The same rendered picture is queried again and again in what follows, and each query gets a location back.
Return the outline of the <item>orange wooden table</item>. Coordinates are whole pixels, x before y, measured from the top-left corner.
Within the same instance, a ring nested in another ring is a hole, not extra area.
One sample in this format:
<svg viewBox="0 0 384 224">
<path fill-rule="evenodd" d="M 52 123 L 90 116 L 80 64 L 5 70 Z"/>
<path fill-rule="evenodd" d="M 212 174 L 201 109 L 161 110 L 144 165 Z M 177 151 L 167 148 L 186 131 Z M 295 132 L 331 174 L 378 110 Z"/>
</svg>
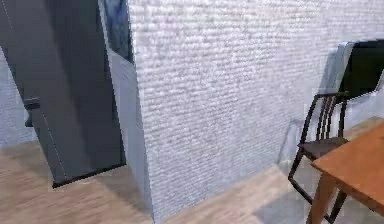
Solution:
<svg viewBox="0 0 384 224">
<path fill-rule="evenodd" d="M 336 189 L 384 217 L 384 122 L 312 166 L 321 176 L 306 224 L 321 224 Z"/>
</svg>

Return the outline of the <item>dark grey room door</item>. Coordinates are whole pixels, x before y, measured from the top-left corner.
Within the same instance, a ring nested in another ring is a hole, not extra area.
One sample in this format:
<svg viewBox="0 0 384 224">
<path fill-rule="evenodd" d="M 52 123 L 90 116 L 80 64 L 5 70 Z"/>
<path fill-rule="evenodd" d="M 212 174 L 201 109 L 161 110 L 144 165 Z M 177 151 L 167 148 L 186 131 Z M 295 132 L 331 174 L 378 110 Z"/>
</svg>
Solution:
<svg viewBox="0 0 384 224">
<path fill-rule="evenodd" d="M 0 0 L 0 48 L 54 186 L 125 165 L 98 0 Z"/>
</svg>

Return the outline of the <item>dark wooden chair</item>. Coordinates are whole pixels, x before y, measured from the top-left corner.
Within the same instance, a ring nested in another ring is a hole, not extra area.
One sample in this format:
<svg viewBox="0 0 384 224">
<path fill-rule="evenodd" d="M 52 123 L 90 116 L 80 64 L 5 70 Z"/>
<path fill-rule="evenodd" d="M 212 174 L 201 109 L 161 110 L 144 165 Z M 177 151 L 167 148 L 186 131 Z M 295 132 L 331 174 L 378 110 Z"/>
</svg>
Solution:
<svg viewBox="0 0 384 224">
<path fill-rule="evenodd" d="M 292 184 L 293 188 L 297 190 L 308 203 L 312 203 L 313 199 L 294 179 L 294 175 L 303 157 L 307 157 L 310 161 L 314 161 L 348 142 L 348 140 L 344 137 L 345 113 L 348 96 L 349 92 L 316 94 L 306 115 L 301 138 L 298 144 L 298 151 L 288 173 L 288 180 Z M 319 100 L 322 101 L 322 105 L 316 127 L 316 136 L 313 141 L 308 141 L 307 134 L 311 119 Z M 341 104 L 338 132 L 335 137 L 331 137 L 330 129 L 332 115 L 337 103 Z"/>
</svg>

